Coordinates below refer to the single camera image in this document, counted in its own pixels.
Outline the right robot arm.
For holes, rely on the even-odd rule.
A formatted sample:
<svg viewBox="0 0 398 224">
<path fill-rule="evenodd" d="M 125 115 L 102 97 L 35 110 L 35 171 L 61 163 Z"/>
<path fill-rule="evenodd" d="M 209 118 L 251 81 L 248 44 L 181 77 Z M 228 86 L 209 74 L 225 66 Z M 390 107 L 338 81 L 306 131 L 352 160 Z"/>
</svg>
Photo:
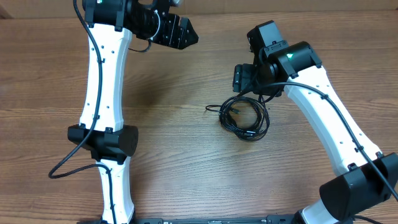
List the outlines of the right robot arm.
<svg viewBox="0 0 398 224">
<path fill-rule="evenodd" d="M 243 96 L 285 93 L 302 111 L 328 154 L 335 178 L 292 223 L 348 223 L 397 197 L 397 154 L 385 155 L 359 128 L 334 91 L 322 61 L 307 42 L 289 45 L 274 21 L 247 34 L 254 61 L 237 65 L 233 90 Z"/>
</svg>

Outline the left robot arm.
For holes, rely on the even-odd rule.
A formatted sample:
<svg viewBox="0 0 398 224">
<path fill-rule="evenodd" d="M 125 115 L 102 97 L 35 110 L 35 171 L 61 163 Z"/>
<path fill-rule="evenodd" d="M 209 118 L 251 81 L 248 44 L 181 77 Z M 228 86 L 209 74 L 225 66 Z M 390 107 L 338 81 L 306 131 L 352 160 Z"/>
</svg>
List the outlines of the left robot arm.
<svg viewBox="0 0 398 224">
<path fill-rule="evenodd" d="M 90 47 L 85 105 L 78 124 L 68 128 L 68 139 L 86 149 L 98 168 L 103 191 L 100 223 L 132 223 L 129 165 L 136 151 L 138 128 L 123 118 L 123 79 L 133 37 L 173 49 L 198 42 L 186 17 L 172 14 L 177 0 L 85 0 L 79 16 Z"/>
</svg>

